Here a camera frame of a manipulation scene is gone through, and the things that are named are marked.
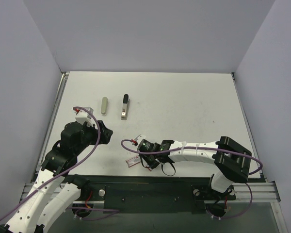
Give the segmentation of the beige stapler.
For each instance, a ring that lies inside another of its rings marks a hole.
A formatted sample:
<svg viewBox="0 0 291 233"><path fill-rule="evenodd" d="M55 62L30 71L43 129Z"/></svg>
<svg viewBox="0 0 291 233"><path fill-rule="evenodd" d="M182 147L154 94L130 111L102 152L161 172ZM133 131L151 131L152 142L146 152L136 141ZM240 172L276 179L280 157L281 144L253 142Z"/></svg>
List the beige stapler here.
<svg viewBox="0 0 291 233"><path fill-rule="evenodd" d="M101 109L100 112L103 116L105 116L107 114L108 111L108 98L107 97L103 97L102 101L101 101Z"/></svg>

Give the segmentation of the grey black stapler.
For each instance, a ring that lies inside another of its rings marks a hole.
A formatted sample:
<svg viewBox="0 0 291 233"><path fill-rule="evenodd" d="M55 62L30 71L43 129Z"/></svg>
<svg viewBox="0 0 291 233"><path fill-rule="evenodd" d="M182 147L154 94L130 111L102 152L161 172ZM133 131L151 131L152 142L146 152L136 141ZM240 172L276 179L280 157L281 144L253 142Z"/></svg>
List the grey black stapler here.
<svg viewBox="0 0 291 233"><path fill-rule="evenodd" d="M130 104L129 95L125 94L123 96L123 105L122 105L122 113L121 113L122 120L127 120L128 118L129 104Z"/></svg>

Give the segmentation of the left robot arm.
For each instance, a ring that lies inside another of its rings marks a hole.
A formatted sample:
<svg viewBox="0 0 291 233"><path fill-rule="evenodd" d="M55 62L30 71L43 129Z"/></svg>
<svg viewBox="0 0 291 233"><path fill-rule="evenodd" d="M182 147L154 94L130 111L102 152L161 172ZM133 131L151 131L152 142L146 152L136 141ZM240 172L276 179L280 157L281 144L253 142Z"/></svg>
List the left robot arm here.
<svg viewBox="0 0 291 233"><path fill-rule="evenodd" d="M52 199L56 188L79 163L77 157L89 146L107 145L113 131L103 121L77 120L65 125L61 138L46 155L27 197L13 210L14 215L0 225L0 233L45 233L47 227L77 198L89 197L89 181L76 176Z"/></svg>

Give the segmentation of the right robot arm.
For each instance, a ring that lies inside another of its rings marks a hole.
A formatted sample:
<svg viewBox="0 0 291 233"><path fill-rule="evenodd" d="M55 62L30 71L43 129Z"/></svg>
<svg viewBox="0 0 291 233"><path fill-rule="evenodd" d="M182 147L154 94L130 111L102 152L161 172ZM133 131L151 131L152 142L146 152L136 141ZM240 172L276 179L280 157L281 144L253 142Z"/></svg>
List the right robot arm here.
<svg viewBox="0 0 291 233"><path fill-rule="evenodd" d="M252 153L233 139L222 136L209 143L187 143L176 140L163 140L152 143L142 135L135 138L139 156L146 162L146 168L175 163L205 163L214 165L218 171L212 175L207 186L208 195L217 199L234 183L246 183L250 174Z"/></svg>

